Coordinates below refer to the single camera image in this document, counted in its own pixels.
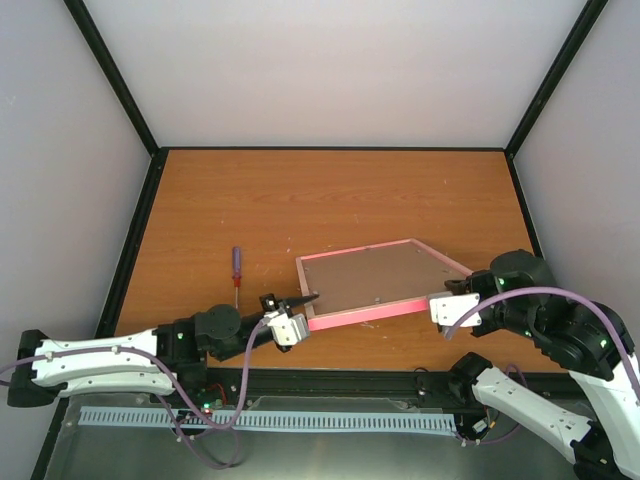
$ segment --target pink frame edge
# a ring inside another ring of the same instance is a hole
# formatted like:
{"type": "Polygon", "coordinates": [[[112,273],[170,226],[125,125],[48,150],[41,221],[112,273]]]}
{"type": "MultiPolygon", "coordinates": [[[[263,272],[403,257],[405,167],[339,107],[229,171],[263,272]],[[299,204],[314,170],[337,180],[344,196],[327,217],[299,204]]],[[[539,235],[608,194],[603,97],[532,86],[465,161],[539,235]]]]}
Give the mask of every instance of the pink frame edge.
{"type": "MultiPolygon", "coordinates": [[[[300,280],[300,290],[302,295],[310,295],[309,285],[307,279],[304,276],[304,267],[302,262],[304,260],[310,260],[313,258],[328,257],[331,255],[341,255],[344,253],[357,252],[360,250],[366,250],[368,248],[380,248],[389,247],[391,245],[399,245],[402,243],[413,243],[416,247],[426,251],[431,256],[437,258],[449,265],[452,269],[458,271],[464,276],[468,276],[472,273],[472,270],[468,269],[464,265],[456,262],[455,260],[447,257],[446,255],[438,252],[437,250],[425,245],[424,243],[416,240],[415,238],[407,238],[404,240],[397,240],[394,242],[377,243],[375,245],[365,245],[363,247],[347,248],[344,250],[336,250],[334,252],[316,253],[313,255],[305,255],[296,258],[296,268],[298,270],[298,279],[300,280]]],[[[380,305],[372,305],[370,307],[355,308],[352,310],[344,310],[338,313],[332,313],[328,315],[316,315],[313,310],[313,305],[308,304],[305,307],[307,313],[307,319],[309,321],[309,329],[311,331],[324,330],[325,328],[341,327],[343,325],[351,325],[352,323],[362,323],[371,320],[379,320],[381,318],[395,317],[398,315],[405,315],[408,313],[424,312],[429,309],[429,301],[426,297],[409,298],[407,300],[401,300],[398,302],[383,303],[380,305]]]]}

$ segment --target gray floor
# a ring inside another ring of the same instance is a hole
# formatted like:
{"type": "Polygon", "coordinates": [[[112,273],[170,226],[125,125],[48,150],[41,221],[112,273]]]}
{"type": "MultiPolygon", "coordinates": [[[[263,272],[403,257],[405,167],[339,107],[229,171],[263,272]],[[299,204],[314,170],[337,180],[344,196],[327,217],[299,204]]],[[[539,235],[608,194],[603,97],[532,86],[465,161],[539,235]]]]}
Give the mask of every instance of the gray floor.
{"type": "MultiPolygon", "coordinates": [[[[63,424],[50,480],[575,478],[569,463],[524,429],[499,445],[466,448],[453,438],[425,435],[241,432],[239,465],[218,472],[177,443],[170,429],[77,427],[77,408],[63,424]]],[[[513,425],[506,417],[499,423],[492,434],[513,425]]],[[[226,459],[231,442],[221,433],[200,447],[226,459]]]]}

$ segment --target white wall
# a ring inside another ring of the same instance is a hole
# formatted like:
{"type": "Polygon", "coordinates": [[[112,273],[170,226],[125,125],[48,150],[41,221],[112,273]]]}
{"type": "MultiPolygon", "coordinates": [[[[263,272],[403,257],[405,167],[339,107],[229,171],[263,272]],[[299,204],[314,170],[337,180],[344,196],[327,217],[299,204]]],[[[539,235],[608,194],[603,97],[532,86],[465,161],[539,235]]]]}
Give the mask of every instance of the white wall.
{"type": "MultiPolygon", "coordinates": [[[[62,1],[0,3],[0,364],[20,333],[95,330],[148,156],[62,1]]],[[[3,479],[29,478],[53,408],[0,391],[3,479]]]]}
{"type": "Polygon", "coordinates": [[[640,2],[609,2],[516,157],[564,286],[640,343],[640,2]]]}
{"type": "Polygon", "coordinates": [[[507,144],[585,0],[87,0],[161,145],[507,144]]]}

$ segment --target wooden table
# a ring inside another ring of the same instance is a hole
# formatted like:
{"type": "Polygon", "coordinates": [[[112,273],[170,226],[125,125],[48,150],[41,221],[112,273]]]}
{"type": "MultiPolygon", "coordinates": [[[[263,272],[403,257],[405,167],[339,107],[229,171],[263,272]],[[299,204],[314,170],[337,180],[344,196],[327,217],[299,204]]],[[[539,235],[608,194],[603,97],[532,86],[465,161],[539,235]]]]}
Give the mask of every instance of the wooden table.
{"type": "MultiPolygon", "coordinates": [[[[117,334],[233,303],[234,245],[244,253],[240,310],[248,314],[264,293],[299,293],[296,256],[409,237],[474,270],[530,250],[503,153],[172,150],[117,334]]],[[[427,314],[324,330],[287,354],[263,346],[252,365],[448,370],[468,351],[498,366],[560,370],[508,332],[475,339],[460,331],[447,342],[427,314]]]]}

